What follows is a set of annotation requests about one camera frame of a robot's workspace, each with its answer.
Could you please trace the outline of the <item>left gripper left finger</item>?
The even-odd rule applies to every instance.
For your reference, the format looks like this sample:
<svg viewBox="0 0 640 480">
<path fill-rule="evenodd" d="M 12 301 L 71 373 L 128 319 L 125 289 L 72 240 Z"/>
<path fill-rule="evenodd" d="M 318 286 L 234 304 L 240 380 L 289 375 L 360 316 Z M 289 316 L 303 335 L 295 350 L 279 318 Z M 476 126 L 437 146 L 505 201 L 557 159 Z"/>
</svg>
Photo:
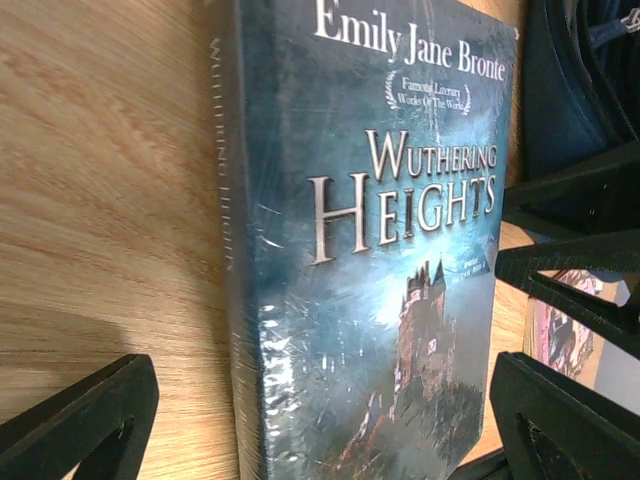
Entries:
<svg viewBox="0 0 640 480">
<path fill-rule="evenodd" d="M 3 479 L 135 479 L 159 401 L 150 356 L 127 354 L 1 425 Z"/>
</svg>

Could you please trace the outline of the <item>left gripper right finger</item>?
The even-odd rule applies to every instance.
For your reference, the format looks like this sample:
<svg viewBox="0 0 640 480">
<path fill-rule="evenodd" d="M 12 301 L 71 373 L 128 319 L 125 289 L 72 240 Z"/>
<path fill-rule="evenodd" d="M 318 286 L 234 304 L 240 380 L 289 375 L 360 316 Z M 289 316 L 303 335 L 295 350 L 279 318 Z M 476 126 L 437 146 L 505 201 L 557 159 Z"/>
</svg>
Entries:
<svg viewBox="0 0 640 480">
<path fill-rule="evenodd" d="M 639 477 L 639 417 L 527 355 L 498 355 L 490 400 L 513 478 Z"/>
</svg>

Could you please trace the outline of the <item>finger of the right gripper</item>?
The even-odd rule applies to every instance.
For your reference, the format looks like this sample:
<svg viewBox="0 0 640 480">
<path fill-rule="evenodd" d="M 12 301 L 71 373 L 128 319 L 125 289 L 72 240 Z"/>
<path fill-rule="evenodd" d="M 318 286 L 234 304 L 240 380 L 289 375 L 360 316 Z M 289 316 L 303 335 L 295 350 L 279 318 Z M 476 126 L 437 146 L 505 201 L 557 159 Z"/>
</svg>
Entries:
<svg viewBox="0 0 640 480">
<path fill-rule="evenodd" d="M 639 144 L 627 143 L 507 189 L 502 218 L 550 240 L 637 229 Z"/>
<path fill-rule="evenodd" d="M 614 272 L 634 286 L 618 305 L 580 286 L 583 273 Z M 595 236 L 503 250 L 496 277 L 580 322 L 614 345 L 639 343 L 639 232 Z"/>
</svg>

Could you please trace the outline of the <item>pink illustrated paperback book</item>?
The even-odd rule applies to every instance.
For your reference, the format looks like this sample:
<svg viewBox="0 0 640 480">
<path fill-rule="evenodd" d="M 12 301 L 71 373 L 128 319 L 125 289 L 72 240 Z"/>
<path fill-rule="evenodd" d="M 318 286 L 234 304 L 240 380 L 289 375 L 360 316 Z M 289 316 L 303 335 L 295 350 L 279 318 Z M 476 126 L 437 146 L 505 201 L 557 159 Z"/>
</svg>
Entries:
<svg viewBox="0 0 640 480">
<path fill-rule="evenodd" d="M 624 303 L 629 292 L 624 281 L 604 282 L 585 270 L 565 270 L 557 281 L 602 300 Z M 528 299 L 523 351 L 568 378 L 593 388 L 602 358 L 604 339 L 559 309 L 534 297 Z"/>
</svg>

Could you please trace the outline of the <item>navy blue student backpack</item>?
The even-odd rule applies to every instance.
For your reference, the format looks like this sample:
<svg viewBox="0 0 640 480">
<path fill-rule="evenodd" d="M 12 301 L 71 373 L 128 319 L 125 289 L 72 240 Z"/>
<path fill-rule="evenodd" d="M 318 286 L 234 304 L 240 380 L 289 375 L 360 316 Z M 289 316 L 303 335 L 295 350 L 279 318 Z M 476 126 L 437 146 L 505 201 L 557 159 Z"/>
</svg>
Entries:
<svg viewBox="0 0 640 480">
<path fill-rule="evenodd" d="M 639 138 L 636 1 L 532 1 L 522 60 L 526 177 Z"/>
</svg>

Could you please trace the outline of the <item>Wuthering Heights paperback book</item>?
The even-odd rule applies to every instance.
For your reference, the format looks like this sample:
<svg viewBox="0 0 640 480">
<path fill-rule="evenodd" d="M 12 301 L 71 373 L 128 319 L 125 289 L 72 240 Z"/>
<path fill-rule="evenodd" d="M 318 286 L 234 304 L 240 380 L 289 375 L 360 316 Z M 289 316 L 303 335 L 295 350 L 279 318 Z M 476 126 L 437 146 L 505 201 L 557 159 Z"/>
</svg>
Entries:
<svg viewBox="0 0 640 480">
<path fill-rule="evenodd" d="M 448 478 L 483 427 L 514 28 L 204 7 L 241 477 Z"/>
</svg>

